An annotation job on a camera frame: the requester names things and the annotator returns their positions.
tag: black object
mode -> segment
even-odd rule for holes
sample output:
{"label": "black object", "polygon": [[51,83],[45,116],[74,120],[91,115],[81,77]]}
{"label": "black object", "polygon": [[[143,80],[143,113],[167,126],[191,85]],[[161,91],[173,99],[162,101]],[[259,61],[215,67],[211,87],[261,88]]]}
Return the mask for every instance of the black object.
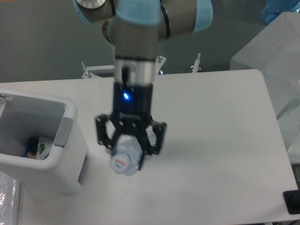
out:
{"label": "black object", "polygon": [[160,9],[161,9],[161,11],[164,15],[165,28],[166,28],[166,38],[168,39],[170,37],[170,34],[171,34],[170,21],[169,21],[167,11],[166,11],[165,7],[163,6],[163,4],[161,3],[161,1],[160,1]]}
{"label": "black object", "polygon": [[288,225],[293,225],[293,224],[295,224],[295,223],[297,223],[299,220],[297,219],[297,220],[294,220],[294,221],[292,221],[291,223],[289,223]]}
{"label": "black object", "polygon": [[300,190],[285,191],[283,193],[287,210],[290,214],[300,214]]}
{"label": "black object", "polygon": [[111,7],[112,7],[112,15],[116,15],[116,6],[114,4],[114,0],[110,0]]}
{"label": "black object", "polygon": [[[158,155],[161,151],[167,124],[156,122],[151,116],[151,101],[153,84],[148,86],[128,86],[128,69],[122,70],[123,84],[114,83],[113,89],[113,110],[110,116],[102,114],[96,117],[96,128],[98,143],[114,152],[121,135],[131,135],[136,137],[142,148],[142,155],[139,162],[140,170],[143,165],[145,155]],[[106,123],[111,121],[115,127],[112,138],[109,138],[106,131]],[[151,126],[157,137],[156,145],[149,142],[146,129]]]}

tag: trash in bin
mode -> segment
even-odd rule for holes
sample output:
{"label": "trash in bin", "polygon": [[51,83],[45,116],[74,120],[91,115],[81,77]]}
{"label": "trash in bin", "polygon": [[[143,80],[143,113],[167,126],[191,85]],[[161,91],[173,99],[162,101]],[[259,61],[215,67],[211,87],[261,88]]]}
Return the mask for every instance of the trash in bin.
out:
{"label": "trash in bin", "polygon": [[48,137],[30,137],[23,157],[43,160],[48,157],[54,139]]}

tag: white plastic container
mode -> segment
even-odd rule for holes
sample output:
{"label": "white plastic container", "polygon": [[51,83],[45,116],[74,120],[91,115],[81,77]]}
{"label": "white plastic container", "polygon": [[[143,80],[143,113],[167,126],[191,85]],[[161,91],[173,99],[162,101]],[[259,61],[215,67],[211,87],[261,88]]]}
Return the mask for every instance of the white plastic container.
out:
{"label": "white plastic container", "polygon": [[[0,171],[39,189],[77,193],[88,145],[66,98],[0,89]],[[24,158],[31,136],[54,139],[44,160]]]}
{"label": "white plastic container", "polygon": [[[152,130],[147,131],[150,144],[155,146],[156,135]],[[135,137],[119,143],[115,147],[116,154],[111,157],[111,168],[118,174],[132,175],[138,171],[142,148]]]}

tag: floor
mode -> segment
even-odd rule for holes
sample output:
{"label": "floor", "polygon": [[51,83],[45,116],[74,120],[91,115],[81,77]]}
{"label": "floor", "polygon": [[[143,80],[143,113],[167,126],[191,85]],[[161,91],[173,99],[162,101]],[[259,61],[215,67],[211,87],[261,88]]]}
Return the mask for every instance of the floor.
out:
{"label": "floor", "polygon": [[[212,0],[214,19],[205,31],[159,44],[166,73],[187,73],[201,53],[203,71],[229,70],[231,57],[266,24],[265,0]],[[75,79],[86,66],[113,64],[102,23],[85,26],[71,0],[0,2],[0,82]]]}

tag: bottle label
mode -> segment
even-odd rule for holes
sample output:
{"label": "bottle label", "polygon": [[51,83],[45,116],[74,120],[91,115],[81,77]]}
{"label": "bottle label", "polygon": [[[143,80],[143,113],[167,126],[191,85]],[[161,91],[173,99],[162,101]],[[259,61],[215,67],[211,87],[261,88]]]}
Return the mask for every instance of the bottle label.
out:
{"label": "bottle label", "polygon": [[114,164],[116,165],[116,167],[118,167],[119,169],[126,166],[126,163],[122,162],[121,160],[118,159],[114,159]]}

